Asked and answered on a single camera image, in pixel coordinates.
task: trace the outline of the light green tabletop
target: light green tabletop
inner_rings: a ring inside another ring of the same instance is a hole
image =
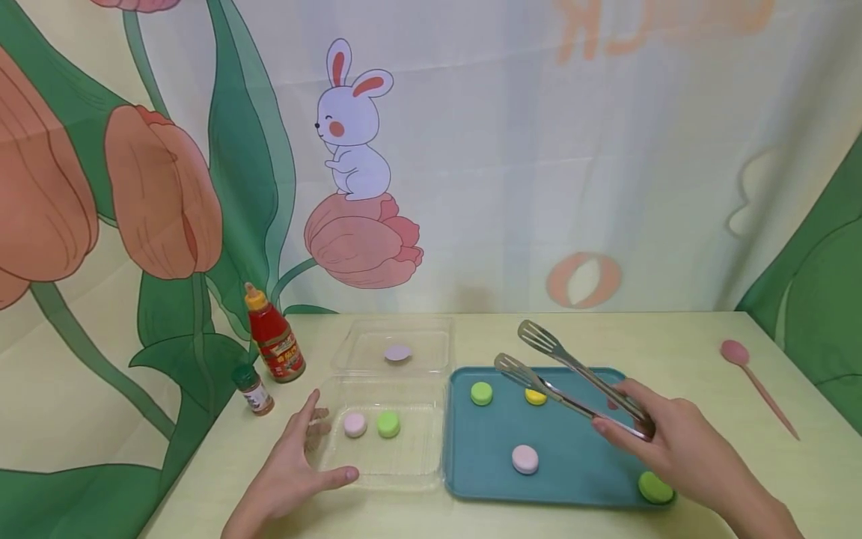
[[[526,347],[520,315],[455,316],[455,367],[491,365],[501,351]],[[531,314],[577,344],[578,357],[615,367],[669,397],[697,403],[773,494],[807,539],[859,534],[862,437],[744,313]],[[290,414],[332,374],[330,361],[356,317],[292,317],[308,370],[295,383],[269,384],[275,409],[251,417],[236,394],[143,535],[211,539],[259,470]],[[794,440],[746,375],[718,354],[725,339],[745,344],[751,368],[799,431]],[[542,359],[534,354],[534,364]],[[685,499],[660,514],[527,505],[470,504],[443,488],[398,495],[349,488],[327,492],[278,523],[271,537],[413,539],[492,536],[589,539],[723,539],[725,524]]]

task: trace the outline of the hand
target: hand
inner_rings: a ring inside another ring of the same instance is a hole
[[[305,406],[290,416],[284,433],[225,525],[222,539],[255,537],[267,522],[288,515],[317,493],[349,485],[359,477],[355,467],[317,472],[306,459],[306,451],[314,450],[331,430],[328,423],[321,423],[329,410],[316,408],[319,398],[315,389]]]
[[[593,427],[608,442],[638,457],[680,494],[726,519],[740,504],[751,503],[751,496],[768,495],[736,450],[693,403],[664,398],[633,379],[623,380],[616,388],[653,418],[653,441],[644,442],[606,419],[594,419]]]

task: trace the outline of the metal tongs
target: metal tongs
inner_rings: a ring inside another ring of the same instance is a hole
[[[521,325],[518,326],[518,336],[532,348],[554,358],[566,367],[569,367],[572,371],[586,378],[592,385],[598,388],[599,391],[604,393],[611,402],[616,404],[617,407],[626,411],[626,413],[635,420],[635,423],[638,425],[640,430],[632,429],[631,427],[616,421],[614,418],[608,417],[602,412],[594,411],[591,408],[580,404],[578,401],[558,390],[550,382],[540,377],[533,371],[533,369],[527,367],[512,356],[499,354],[494,360],[494,367],[506,376],[506,378],[511,379],[522,387],[544,393],[550,399],[575,410],[589,419],[594,417],[609,419],[623,427],[631,434],[639,437],[641,440],[649,442],[653,439],[653,436],[655,436],[655,423],[649,417],[649,414],[647,414],[636,403],[629,400],[625,395],[601,380],[587,366],[569,354],[565,348],[563,348],[559,339],[553,336],[551,332],[531,320],[524,320]]]

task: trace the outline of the ketchup bottle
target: ketchup bottle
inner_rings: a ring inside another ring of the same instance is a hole
[[[299,378],[305,372],[305,360],[287,319],[251,283],[246,283],[246,306],[252,339],[272,377],[280,384]]]

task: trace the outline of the fabric backdrop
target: fabric backdrop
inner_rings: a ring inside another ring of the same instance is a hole
[[[246,280],[288,314],[738,304],[862,430],[860,24],[0,0],[0,535],[143,528],[255,359]]]

